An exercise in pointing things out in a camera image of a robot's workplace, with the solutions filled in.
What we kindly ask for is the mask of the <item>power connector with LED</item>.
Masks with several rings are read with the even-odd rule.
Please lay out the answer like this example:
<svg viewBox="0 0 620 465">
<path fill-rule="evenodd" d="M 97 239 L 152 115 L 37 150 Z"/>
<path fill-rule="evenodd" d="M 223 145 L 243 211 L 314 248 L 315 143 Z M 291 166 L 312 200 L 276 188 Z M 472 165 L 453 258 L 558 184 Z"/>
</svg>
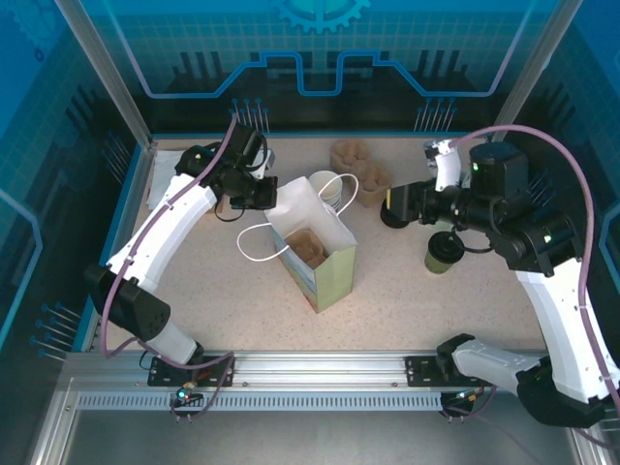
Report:
<svg viewBox="0 0 620 465">
<path fill-rule="evenodd" d="M 172 405 L 174 408 L 181 408 L 193 405 L 201 400 L 202 395 L 200 393 L 193 393 L 192 387 L 180 387 L 174 395 Z"/>
<path fill-rule="evenodd" d="M 474 403 L 482 394 L 484 394 L 484 387 L 474 387 L 468 390 L 464 390 L 448 398 L 447 403 L 449 405 L 457 405 L 462 403 Z"/>
</svg>

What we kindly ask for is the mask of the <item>stack of black cup lids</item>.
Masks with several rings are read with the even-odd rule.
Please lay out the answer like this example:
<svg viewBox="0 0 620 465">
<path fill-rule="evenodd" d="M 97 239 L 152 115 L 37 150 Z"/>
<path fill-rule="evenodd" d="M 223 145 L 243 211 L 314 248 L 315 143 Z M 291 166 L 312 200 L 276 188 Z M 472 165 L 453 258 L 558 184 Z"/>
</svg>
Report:
<svg viewBox="0 0 620 465">
<path fill-rule="evenodd" d="M 381 210 L 380 210 L 380 218 L 382 220 L 382 222 L 389 228 L 392 229 L 403 229 L 406 228 L 410 223 L 389 223 L 387 221 L 386 218 L 386 208 L 392 208 L 392 207 L 396 207 L 396 208 L 404 208 L 404 207 L 416 207 L 416 205 L 414 203 L 410 203 L 410 204 L 386 204 L 386 199 L 384 199 L 382 206 L 381 206 Z"/>
</svg>

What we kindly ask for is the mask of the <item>green coffee cup black lid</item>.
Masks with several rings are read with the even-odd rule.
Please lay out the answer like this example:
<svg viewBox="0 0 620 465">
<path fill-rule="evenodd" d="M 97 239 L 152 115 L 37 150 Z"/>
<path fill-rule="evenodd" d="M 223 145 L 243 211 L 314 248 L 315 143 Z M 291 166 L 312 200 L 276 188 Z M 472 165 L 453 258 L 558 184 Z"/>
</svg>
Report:
<svg viewBox="0 0 620 465">
<path fill-rule="evenodd" d="M 427 242 L 424 264 L 434 274 L 447 272 L 465 255 L 464 244 L 451 232 L 436 232 Z"/>
</svg>

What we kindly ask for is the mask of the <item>aluminium frame post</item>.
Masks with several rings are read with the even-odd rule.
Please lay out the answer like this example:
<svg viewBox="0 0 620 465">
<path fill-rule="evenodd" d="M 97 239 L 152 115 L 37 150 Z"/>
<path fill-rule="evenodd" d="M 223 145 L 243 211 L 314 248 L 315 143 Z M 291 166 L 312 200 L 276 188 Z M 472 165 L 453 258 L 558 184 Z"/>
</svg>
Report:
<svg viewBox="0 0 620 465">
<path fill-rule="evenodd" d="M 54 0 L 133 137 L 150 148 L 152 135 L 90 16 L 79 0 Z"/>
<path fill-rule="evenodd" d="M 558 0 L 532 53 L 519 73 L 494 125 L 512 124 L 535 88 L 553 53 L 571 25 L 583 0 Z"/>
</svg>

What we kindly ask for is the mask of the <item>stack of paper cups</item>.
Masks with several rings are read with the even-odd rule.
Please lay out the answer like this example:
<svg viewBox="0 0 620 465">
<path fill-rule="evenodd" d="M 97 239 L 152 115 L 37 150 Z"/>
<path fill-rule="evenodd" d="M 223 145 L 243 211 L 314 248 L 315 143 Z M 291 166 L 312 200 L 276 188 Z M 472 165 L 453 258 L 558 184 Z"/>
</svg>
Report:
<svg viewBox="0 0 620 465">
<path fill-rule="evenodd" d="M 316 171 L 310 175 L 309 182 L 324 203 L 334 210 L 340 208 L 343 180 L 337 173 L 330 170 Z"/>
</svg>

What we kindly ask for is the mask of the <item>aluminium mounting rail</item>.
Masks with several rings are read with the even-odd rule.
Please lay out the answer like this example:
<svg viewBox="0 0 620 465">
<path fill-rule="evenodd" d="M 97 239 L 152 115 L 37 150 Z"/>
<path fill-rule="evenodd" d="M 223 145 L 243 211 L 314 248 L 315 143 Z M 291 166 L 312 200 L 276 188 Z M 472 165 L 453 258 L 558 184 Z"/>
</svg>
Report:
<svg viewBox="0 0 620 465">
<path fill-rule="evenodd" d="M 113 359 L 96 353 L 71 354 L 58 383 L 77 390 L 148 388 L 148 367 L 140 353 Z M 435 354 L 422 352 L 238 352 L 227 388 L 264 391 L 388 390 L 415 388 L 455 391 L 486 386 L 487 379 L 445 379 Z"/>
</svg>

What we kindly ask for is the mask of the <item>white and green paper bag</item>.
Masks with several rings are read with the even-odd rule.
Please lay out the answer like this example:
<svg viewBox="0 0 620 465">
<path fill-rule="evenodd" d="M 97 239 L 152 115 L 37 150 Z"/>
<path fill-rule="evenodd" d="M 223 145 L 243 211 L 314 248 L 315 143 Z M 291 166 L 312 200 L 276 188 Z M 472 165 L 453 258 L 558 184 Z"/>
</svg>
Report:
<svg viewBox="0 0 620 465">
<path fill-rule="evenodd" d="M 264 223 L 244 230 L 269 229 L 275 253 L 252 257 L 243 251 L 240 238 L 236 240 L 237 249 L 254 263 L 279 259 L 314 311 L 321 313 L 353 289 L 357 240 L 341 219 L 346 209 L 334 210 L 319 198 L 308 178 L 299 177 L 277 189 L 277 204 L 264 214 Z M 328 254 L 316 269 L 306 265 L 286 243 L 290 234 L 304 229 L 317 235 Z"/>
</svg>

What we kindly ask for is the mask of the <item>stack of white napkins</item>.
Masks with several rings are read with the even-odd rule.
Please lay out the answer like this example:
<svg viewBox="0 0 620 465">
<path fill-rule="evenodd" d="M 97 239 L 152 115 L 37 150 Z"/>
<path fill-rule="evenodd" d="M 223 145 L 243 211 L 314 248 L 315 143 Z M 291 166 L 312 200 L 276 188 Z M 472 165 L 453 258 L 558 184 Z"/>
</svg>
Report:
<svg viewBox="0 0 620 465">
<path fill-rule="evenodd" d="M 171 179 L 175 176 L 175 166 L 182 154 L 182 150 L 159 150 L 156 153 L 146 201 L 149 210 L 153 210 L 159 204 L 169 188 Z"/>
</svg>

